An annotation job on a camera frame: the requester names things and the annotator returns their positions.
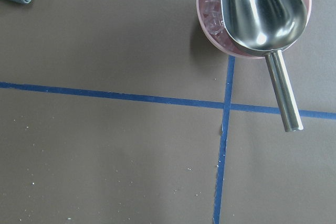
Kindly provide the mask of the pink bowl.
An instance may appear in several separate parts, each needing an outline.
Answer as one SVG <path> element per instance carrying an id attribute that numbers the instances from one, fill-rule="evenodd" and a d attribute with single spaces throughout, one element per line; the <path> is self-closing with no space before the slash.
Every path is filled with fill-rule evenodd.
<path id="1" fill-rule="evenodd" d="M 312 0 L 302 0 L 306 6 L 307 18 L 310 18 Z M 220 51 L 235 57 L 260 59 L 241 51 L 231 40 L 223 25 L 219 0 L 196 0 L 196 9 L 201 28 L 208 40 Z"/>

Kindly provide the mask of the metal scoop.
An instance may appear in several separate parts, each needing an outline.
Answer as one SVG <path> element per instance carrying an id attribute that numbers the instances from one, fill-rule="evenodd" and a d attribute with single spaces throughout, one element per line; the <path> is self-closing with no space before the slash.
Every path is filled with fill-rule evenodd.
<path id="1" fill-rule="evenodd" d="M 265 58 L 286 132 L 303 130 L 282 52 L 302 35 L 308 19 L 303 0 L 221 0 L 223 21 L 234 44 Z"/>

